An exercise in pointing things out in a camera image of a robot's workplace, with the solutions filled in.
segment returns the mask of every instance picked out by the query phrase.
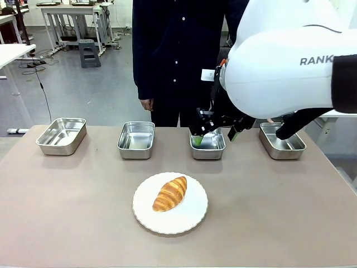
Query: black coat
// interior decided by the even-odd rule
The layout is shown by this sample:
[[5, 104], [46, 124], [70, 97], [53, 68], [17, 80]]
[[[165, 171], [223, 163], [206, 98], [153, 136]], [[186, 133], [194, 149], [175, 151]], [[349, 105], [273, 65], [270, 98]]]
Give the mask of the black coat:
[[139, 99], [197, 107], [210, 98], [223, 19], [235, 35], [249, 0], [133, 0], [133, 72]]

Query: brown table surface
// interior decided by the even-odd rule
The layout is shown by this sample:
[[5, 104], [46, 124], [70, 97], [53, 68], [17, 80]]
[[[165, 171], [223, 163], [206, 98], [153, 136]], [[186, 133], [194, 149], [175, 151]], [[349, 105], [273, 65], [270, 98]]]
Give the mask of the brown table surface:
[[[124, 161], [119, 127], [88, 127], [77, 152], [45, 156], [33, 127], [0, 163], [0, 265], [26, 267], [322, 267], [357, 264], [357, 197], [305, 134], [300, 161], [275, 161], [244, 131], [221, 161], [196, 161], [188, 130], [157, 128], [151, 159]], [[149, 176], [200, 181], [195, 229], [142, 227], [132, 197]]]

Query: empty metal container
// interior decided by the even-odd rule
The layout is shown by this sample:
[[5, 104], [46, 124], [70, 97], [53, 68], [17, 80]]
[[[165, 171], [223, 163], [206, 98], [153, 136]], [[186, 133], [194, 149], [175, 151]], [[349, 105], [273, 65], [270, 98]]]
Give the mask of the empty metal container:
[[192, 156], [197, 160], [219, 160], [225, 149], [224, 137], [220, 128], [207, 133], [200, 146], [195, 145], [193, 136], [190, 134], [190, 145]]
[[120, 155], [124, 159], [149, 159], [152, 153], [155, 124], [127, 122], [118, 140]]
[[72, 155], [87, 133], [81, 118], [58, 118], [37, 139], [45, 155]]
[[270, 157], [275, 160], [299, 159], [306, 150], [306, 145], [298, 134], [294, 134], [287, 140], [280, 140], [276, 136], [276, 131], [281, 127], [281, 123], [261, 123], [259, 138]]

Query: plastic stool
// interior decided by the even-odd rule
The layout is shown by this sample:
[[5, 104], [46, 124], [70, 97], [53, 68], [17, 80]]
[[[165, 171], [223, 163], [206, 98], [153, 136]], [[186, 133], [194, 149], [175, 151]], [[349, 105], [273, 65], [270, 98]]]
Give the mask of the plastic stool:
[[[98, 52], [92, 39], [79, 40], [78, 47], [82, 68], [87, 68], [89, 64], [95, 64], [96, 67], [101, 67]], [[92, 53], [84, 55], [84, 49], [90, 49]]]

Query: plate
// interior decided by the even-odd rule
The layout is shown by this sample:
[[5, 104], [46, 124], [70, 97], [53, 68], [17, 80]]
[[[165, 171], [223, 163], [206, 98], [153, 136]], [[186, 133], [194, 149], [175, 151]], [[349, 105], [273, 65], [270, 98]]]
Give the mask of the plate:
[[[155, 212], [152, 205], [165, 183], [184, 176], [187, 190], [182, 202], [166, 212]], [[208, 199], [202, 185], [190, 176], [166, 172], [146, 179], [133, 197], [133, 211], [138, 221], [146, 228], [166, 235], [186, 232], [199, 224], [208, 208]]]

